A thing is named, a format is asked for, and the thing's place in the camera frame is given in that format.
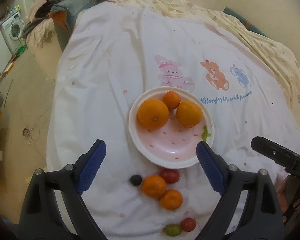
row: orange bear print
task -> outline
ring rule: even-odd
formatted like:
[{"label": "orange bear print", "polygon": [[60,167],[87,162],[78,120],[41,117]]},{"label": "orange bear print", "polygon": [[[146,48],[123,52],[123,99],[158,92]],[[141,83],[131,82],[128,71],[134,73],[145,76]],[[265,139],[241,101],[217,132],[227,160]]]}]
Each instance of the orange bear print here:
[{"label": "orange bear print", "polygon": [[200,64],[208,70],[207,80],[216,89],[222,88],[223,90],[229,89],[229,82],[226,80],[225,75],[219,71],[219,66],[206,59],[206,62],[200,62]]}]

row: green leaf print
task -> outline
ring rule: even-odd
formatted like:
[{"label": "green leaf print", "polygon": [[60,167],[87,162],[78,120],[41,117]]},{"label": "green leaf print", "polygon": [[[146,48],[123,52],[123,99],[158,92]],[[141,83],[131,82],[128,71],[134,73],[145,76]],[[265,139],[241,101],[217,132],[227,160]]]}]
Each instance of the green leaf print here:
[{"label": "green leaf print", "polygon": [[208,128],[204,125],[203,126],[203,133],[201,135],[202,141],[206,141],[208,137],[211,136],[211,133],[208,133]]}]

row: small orange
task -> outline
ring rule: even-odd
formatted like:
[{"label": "small orange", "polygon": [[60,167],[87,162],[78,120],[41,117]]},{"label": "small orange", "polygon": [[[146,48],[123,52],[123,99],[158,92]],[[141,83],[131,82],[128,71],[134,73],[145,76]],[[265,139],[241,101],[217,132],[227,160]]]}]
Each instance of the small orange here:
[{"label": "small orange", "polygon": [[201,108],[193,102],[183,101],[177,108],[177,120],[183,127],[189,128],[201,122],[203,113]]},{"label": "small orange", "polygon": [[157,130],[168,122],[169,109],[159,99],[151,98],[140,105],[137,116],[144,128]]},{"label": "small orange", "polygon": [[167,183],[158,175],[146,178],[142,184],[143,193],[152,198],[161,197],[166,192],[166,189]]},{"label": "small orange", "polygon": [[160,205],[168,210],[175,210],[181,207],[183,197],[181,193],[175,189],[168,189],[160,198]]},{"label": "small orange", "polygon": [[176,92],[169,91],[169,92],[165,93],[162,101],[166,104],[166,106],[169,108],[169,110],[172,110],[172,109],[175,109],[178,107],[178,105],[181,102],[181,98]]}]

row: tile floor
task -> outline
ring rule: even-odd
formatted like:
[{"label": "tile floor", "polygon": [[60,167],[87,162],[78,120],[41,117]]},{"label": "tile floor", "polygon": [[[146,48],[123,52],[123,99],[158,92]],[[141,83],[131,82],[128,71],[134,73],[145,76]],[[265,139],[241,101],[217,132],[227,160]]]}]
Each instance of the tile floor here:
[{"label": "tile floor", "polygon": [[[27,182],[37,168],[46,167],[46,142],[50,122],[54,80],[46,80],[34,55],[27,50],[1,82],[6,105],[2,107],[0,150],[0,215],[19,222]],[[31,138],[22,135],[31,129]]]}]

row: pink plate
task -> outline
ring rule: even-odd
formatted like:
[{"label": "pink plate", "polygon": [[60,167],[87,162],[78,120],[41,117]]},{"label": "pink plate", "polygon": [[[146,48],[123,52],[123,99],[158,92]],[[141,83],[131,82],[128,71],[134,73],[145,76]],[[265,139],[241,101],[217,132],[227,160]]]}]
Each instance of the pink plate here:
[{"label": "pink plate", "polygon": [[[175,91],[181,101],[196,103],[203,112],[201,122],[192,128],[184,128],[175,118],[176,109],[170,111],[168,123],[159,130],[149,131],[143,128],[137,112],[142,102],[150,98],[162,100],[166,92]],[[197,144],[202,141],[203,127],[206,126],[211,136],[206,142],[211,147],[214,137],[212,118],[204,104],[191,93],[175,87],[159,87],[143,93],[133,104],[129,113],[129,132],[137,149],[151,162],[169,169],[181,169],[198,163]]]}]

